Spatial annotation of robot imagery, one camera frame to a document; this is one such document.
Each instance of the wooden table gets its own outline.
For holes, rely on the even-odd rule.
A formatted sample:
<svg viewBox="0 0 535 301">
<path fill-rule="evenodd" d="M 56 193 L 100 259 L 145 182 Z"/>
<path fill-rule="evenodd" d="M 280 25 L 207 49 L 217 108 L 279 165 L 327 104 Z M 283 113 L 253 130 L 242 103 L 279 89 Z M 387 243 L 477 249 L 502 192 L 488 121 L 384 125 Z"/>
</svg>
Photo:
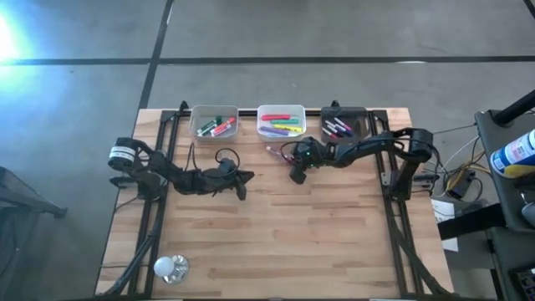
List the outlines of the wooden table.
<svg viewBox="0 0 535 301">
<path fill-rule="evenodd" d="M 392 130 L 411 126 L 406 108 L 387 110 Z M 141 110 L 134 138 L 154 147 L 160 115 L 161 110 Z M 181 167 L 191 143 L 187 122 L 180 121 L 176 142 L 174 163 Z M 269 155 L 258 139 L 256 118 L 239 122 L 236 144 L 198 145 L 196 160 L 206 169 L 217 166 L 213 156 L 219 148 L 237 151 L 240 168 L 256 174 L 247 183 L 247 199 L 238 201 L 234 191 L 183 196 L 171 187 L 159 255 L 184 255 L 191 269 L 179 285 L 156 279 L 152 297 L 399 297 L 375 158 L 344 169 L 307 171 L 305 183 L 297 185 L 288 176 L 289 167 Z M 309 117 L 307 124 L 307 135 L 318 138 L 318 118 Z M 118 204 L 135 193 L 122 191 Z M 429 197 L 413 194 L 407 206 L 418 255 L 439 283 L 453 291 Z M 115 214 L 97 293 L 109 288 L 132 259 L 142 207 L 142 201 L 133 202 Z"/>
</svg>

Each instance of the gray floor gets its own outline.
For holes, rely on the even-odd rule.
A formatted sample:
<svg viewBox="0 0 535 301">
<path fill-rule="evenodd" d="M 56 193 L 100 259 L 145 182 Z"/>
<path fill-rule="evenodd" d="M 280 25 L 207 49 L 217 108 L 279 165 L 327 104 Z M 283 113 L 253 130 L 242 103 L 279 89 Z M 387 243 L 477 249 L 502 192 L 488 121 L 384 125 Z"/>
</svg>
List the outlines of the gray floor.
<svg viewBox="0 0 535 301">
<path fill-rule="evenodd" d="M 7 45 L 0 61 L 150 58 L 165 3 L 0 1 Z M 522 0 L 176 0 L 161 56 L 535 55 L 534 29 Z M 10 299 L 93 293 L 117 194 L 106 161 L 115 138 L 131 134 L 147 69 L 0 66 L 0 166 L 69 208 L 63 220 L 41 218 L 25 261 L 31 270 L 20 272 L 24 285 L 12 286 Z M 318 107 L 338 99 L 406 106 L 414 126 L 442 130 L 509 105 L 534 80 L 535 63 L 166 65 L 157 69 L 148 107 L 182 100 Z M 436 145 L 447 159 L 475 136 L 473 128 L 451 132 Z M 484 182 L 483 196 L 496 202 Z M 448 254 L 456 291 L 486 297 L 488 276 L 466 271 L 471 260 L 459 255 Z"/>
</svg>

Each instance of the white light bulb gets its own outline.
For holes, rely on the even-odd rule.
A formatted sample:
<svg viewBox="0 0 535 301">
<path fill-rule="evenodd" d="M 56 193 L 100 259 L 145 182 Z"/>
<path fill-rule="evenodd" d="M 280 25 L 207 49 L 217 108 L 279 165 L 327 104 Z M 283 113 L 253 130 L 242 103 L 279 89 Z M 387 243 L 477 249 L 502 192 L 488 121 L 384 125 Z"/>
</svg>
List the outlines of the white light bulb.
<svg viewBox="0 0 535 301">
<path fill-rule="evenodd" d="M 154 263 L 154 273 L 159 277 L 170 276 L 175 270 L 175 263 L 171 258 L 162 257 Z"/>
</svg>

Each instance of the spray can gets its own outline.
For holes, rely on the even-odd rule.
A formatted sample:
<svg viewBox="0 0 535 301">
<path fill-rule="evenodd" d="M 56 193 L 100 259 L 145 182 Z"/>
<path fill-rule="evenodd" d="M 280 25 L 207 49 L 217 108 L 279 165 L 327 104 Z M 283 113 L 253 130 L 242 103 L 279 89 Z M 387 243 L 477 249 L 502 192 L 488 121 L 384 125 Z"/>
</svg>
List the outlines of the spray can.
<svg viewBox="0 0 535 301">
<path fill-rule="evenodd" d="M 510 179 L 535 171 L 535 130 L 493 152 L 490 165 L 496 173 Z"/>
</svg>

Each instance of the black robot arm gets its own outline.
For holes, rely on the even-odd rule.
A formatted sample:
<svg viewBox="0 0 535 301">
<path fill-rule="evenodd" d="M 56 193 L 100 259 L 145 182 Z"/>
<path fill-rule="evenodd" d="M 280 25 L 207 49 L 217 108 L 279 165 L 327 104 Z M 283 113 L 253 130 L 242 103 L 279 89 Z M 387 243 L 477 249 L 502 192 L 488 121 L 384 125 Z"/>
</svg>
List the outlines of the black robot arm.
<svg viewBox="0 0 535 301">
<path fill-rule="evenodd" d="M 409 141 L 407 151 L 403 150 L 402 140 Z M 392 174 L 388 185 L 393 199 L 410 199 L 412 176 L 420 163 L 427 162 L 433 153 L 433 134 L 428 130 L 405 128 L 397 131 L 386 131 L 353 145 L 328 143 L 323 145 L 313 137 L 303 138 L 295 142 L 293 148 L 293 167 L 290 177 L 298 184 L 303 184 L 305 171 L 312 167 L 332 166 L 344 168 L 355 160 L 378 154 L 381 151 L 393 151 L 403 159 L 399 171 Z"/>
<path fill-rule="evenodd" d="M 141 153 L 147 154 L 147 158 L 142 159 Z M 112 178 L 110 181 L 114 185 L 119 186 L 121 181 L 135 182 L 138 186 L 138 196 L 145 200 L 154 200 L 161 195 L 162 178 L 172 183 L 180 194 L 216 195 L 225 189 L 236 188 L 238 198 L 245 200 L 245 184 L 254 177 L 254 173 L 238 170 L 239 158 L 238 166 L 228 158 L 217 162 L 217 168 L 185 171 L 168 161 L 165 153 L 152 150 L 143 141 L 118 138 L 111 149 L 108 165 L 116 171 L 128 174 L 130 178 Z"/>
</svg>

